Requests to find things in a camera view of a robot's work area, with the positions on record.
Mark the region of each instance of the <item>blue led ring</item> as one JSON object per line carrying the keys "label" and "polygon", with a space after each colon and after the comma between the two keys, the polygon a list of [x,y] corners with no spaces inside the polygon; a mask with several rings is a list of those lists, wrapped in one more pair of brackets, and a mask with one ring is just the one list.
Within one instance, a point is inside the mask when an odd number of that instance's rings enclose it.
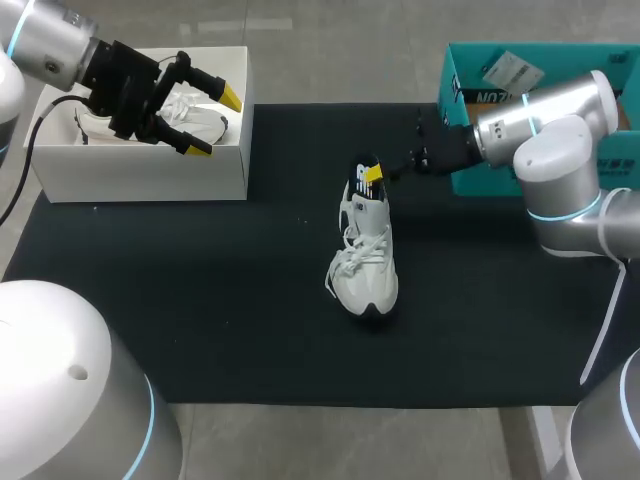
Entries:
{"label": "blue led ring", "polygon": [[591,210],[593,207],[595,207],[598,204],[598,202],[600,201],[600,197],[602,197],[602,191],[598,192],[598,196],[593,202],[591,202],[591,204],[588,207],[583,208],[582,210],[576,213],[572,213],[570,215],[563,215],[561,217],[541,217],[540,215],[531,213],[530,210],[527,210],[527,213],[529,213],[531,218],[535,220],[540,220],[541,222],[564,222],[565,220],[572,220],[576,217],[579,217],[580,215],[584,215],[585,213],[587,213],[589,210]]}
{"label": "blue led ring", "polygon": [[[529,109],[529,94],[528,93],[523,93],[522,94],[522,104],[525,106],[525,108],[527,110]],[[538,134],[538,132],[536,132],[536,126],[533,124],[533,118],[531,118],[531,115],[529,115],[529,126],[531,127],[531,133],[535,137]]]}
{"label": "blue led ring", "polygon": [[140,462],[142,462],[142,458],[144,457],[144,454],[146,453],[147,448],[149,447],[149,442],[151,441],[151,434],[153,433],[153,424],[155,423],[155,418],[156,418],[156,403],[153,397],[153,388],[151,388],[151,382],[149,382],[149,379],[147,378],[146,375],[144,376],[144,378],[147,381],[147,386],[149,387],[149,396],[151,397],[151,416],[149,418],[149,428],[147,428],[147,436],[144,439],[144,443],[142,444],[142,448],[140,448],[140,452],[138,453],[138,456],[133,462],[133,465],[131,465],[131,468],[129,468],[129,471],[125,474],[124,477],[122,477],[122,480],[130,480],[133,477],[133,474],[136,473],[136,470],[140,466]]}
{"label": "blue led ring", "polygon": [[640,435],[638,435],[638,430],[636,430],[636,427],[633,424],[633,419],[631,418],[626,392],[627,370],[629,369],[631,360],[633,360],[633,357],[635,357],[637,353],[638,352],[629,357],[629,360],[627,360],[627,363],[624,364],[624,368],[622,369],[622,375],[620,376],[620,405],[622,406],[622,416],[624,417],[624,422],[627,424],[627,428],[629,429],[629,434],[631,435],[631,438],[633,438],[633,443],[635,443],[638,450],[640,450]]}
{"label": "blue led ring", "polygon": [[31,15],[31,12],[33,12],[34,3],[36,3],[36,0],[29,0],[27,6],[24,7],[24,10],[22,11],[22,15],[20,15],[20,19],[18,20],[16,29],[13,31],[13,36],[11,37],[11,41],[9,42],[9,48],[7,48],[7,55],[9,56],[9,58],[13,58],[13,52],[16,49],[18,37],[20,36],[20,32],[22,31],[22,28],[27,21],[27,17]]}

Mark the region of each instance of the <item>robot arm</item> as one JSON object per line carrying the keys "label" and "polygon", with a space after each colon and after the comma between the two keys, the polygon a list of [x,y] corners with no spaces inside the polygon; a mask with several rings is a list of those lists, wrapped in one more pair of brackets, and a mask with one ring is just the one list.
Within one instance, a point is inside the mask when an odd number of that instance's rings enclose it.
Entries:
{"label": "robot arm", "polygon": [[0,166],[9,151],[13,130],[24,102],[24,79],[0,48]]}
{"label": "robot arm", "polygon": [[541,245],[557,256],[640,257],[640,193],[600,188],[596,150],[618,128],[618,107],[599,71],[524,94],[445,133],[426,173],[486,162],[513,164]]}
{"label": "robot arm", "polygon": [[[178,52],[161,77],[158,62],[120,42],[97,39],[96,29],[92,20],[54,0],[0,0],[0,43],[22,71],[62,91],[75,83],[89,88],[87,105],[97,115],[111,117],[109,128],[119,138],[135,133],[140,141],[163,141],[182,154],[210,154],[211,145],[172,129],[157,112],[175,83],[185,81],[240,111],[242,103],[231,87],[192,68],[184,52]],[[11,95],[0,86],[4,95]]]}
{"label": "robot arm", "polygon": [[540,244],[557,256],[638,258],[640,195],[602,190],[595,155],[591,129],[576,115],[551,122],[515,152]]}

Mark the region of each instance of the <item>floor tile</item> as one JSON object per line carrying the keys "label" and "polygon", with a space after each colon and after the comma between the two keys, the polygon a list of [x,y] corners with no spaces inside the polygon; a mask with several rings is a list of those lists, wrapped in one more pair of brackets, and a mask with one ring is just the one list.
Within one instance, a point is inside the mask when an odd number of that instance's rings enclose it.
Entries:
{"label": "floor tile", "polygon": [[412,102],[418,93],[400,2],[319,0],[318,100]]}
{"label": "floor tile", "polygon": [[187,480],[507,480],[502,442],[495,411],[198,405]]}
{"label": "floor tile", "polygon": [[317,100],[316,0],[249,0],[244,43],[249,47],[258,103]]}
{"label": "floor tile", "polygon": [[527,408],[501,408],[499,416],[513,480],[542,480]]}
{"label": "floor tile", "polygon": [[182,471],[179,480],[184,480],[187,475],[187,461],[191,447],[191,431],[193,429],[193,417],[196,406],[192,403],[174,403],[169,405],[169,407],[176,417],[176,421],[180,427],[180,434],[182,435],[183,457]]}
{"label": "floor tile", "polygon": [[591,42],[638,43],[640,3],[635,0],[580,0],[581,20]]}
{"label": "floor tile", "polygon": [[564,442],[567,427],[569,426],[569,420],[571,420],[571,416],[575,409],[576,407],[551,407],[553,419],[556,422],[556,429],[558,430],[558,436],[560,437],[561,442]]}
{"label": "floor tile", "polygon": [[247,0],[71,0],[93,18],[98,37],[129,46],[190,47],[241,45]]}

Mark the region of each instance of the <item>white paper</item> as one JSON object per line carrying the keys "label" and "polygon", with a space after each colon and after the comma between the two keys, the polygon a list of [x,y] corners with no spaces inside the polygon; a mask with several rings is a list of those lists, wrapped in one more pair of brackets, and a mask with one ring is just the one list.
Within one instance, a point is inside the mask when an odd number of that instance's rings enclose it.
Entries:
{"label": "white paper", "polygon": [[483,79],[512,95],[521,95],[534,88],[544,72],[511,52],[504,52]]}

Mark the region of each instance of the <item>box label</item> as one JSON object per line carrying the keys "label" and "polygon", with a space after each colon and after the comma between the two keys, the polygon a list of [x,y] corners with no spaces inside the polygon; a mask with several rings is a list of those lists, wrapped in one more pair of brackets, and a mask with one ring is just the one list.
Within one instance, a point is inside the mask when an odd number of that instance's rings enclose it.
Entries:
{"label": "box label", "polygon": [[502,103],[513,98],[509,92],[497,88],[463,88],[462,95],[464,95],[467,104]]}
{"label": "box label", "polygon": [[600,177],[628,177],[633,173],[636,161],[632,158],[598,159]]}
{"label": "box label", "polygon": [[504,52],[483,80],[512,94],[521,95],[534,88],[544,77],[538,67],[511,52]]}
{"label": "box label", "polygon": [[458,76],[454,73],[451,78],[451,92],[453,93],[453,101],[454,103],[458,103],[458,97],[460,96],[460,92],[462,89],[460,88],[460,81],[458,80]]}

